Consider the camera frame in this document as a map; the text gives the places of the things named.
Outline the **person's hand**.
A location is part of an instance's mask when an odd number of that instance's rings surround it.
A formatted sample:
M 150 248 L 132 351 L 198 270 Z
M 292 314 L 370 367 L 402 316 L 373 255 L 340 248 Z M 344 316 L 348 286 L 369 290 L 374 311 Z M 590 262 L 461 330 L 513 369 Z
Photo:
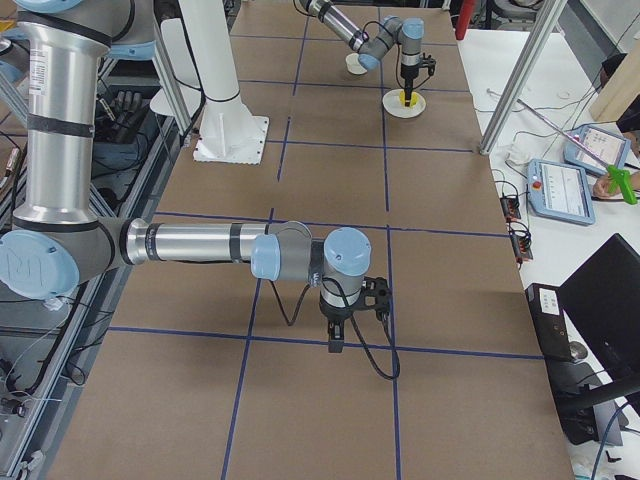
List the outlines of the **person's hand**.
M 599 199 L 607 199 L 619 194 L 620 187 L 608 175 L 598 178 L 592 188 L 592 195 Z

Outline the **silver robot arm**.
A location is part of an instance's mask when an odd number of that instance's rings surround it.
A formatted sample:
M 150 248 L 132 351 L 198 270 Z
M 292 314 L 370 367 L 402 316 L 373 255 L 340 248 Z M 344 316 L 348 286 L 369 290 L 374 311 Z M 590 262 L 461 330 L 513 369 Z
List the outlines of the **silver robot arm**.
M 386 17 L 382 22 L 374 21 L 378 33 L 371 36 L 366 27 L 358 27 L 332 1 L 293 1 L 301 14 L 316 18 L 358 55 L 358 62 L 366 71 L 377 68 L 384 56 L 394 47 L 400 50 L 400 72 L 402 79 L 399 100 L 402 107 L 412 108 L 418 103 L 415 80 L 423 68 L 434 74 L 433 58 L 421 50 L 425 33 L 424 21 L 420 18 L 401 19 Z
M 298 222 L 150 224 L 89 208 L 98 64 L 105 56 L 155 58 L 160 38 L 149 1 L 21 1 L 30 44 L 26 198 L 1 239 L 1 279 L 46 300 L 99 274 L 147 261 L 248 264 L 259 279 L 320 291 L 328 347 L 370 305 L 371 246 L 343 227 L 316 239 Z

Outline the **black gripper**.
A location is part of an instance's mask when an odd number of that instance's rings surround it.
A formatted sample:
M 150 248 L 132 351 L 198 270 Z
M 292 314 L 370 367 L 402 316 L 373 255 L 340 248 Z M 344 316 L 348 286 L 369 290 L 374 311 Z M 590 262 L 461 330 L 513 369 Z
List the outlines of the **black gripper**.
M 404 88 L 404 106 L 411 107 L 412 106 L 412 95 L 413 95 L 413 87 L 414 81 L 417 78 L 417 66 L 416 65 L 407 65 L 402 63 L 400 65 L 400 78 L 401 85 Z
M 328 322 L 328 352 L 342 353 L 345 342 L 344 323 L 356 309 L 352 306 L 336 307 L 321 297 L 320 310 Z

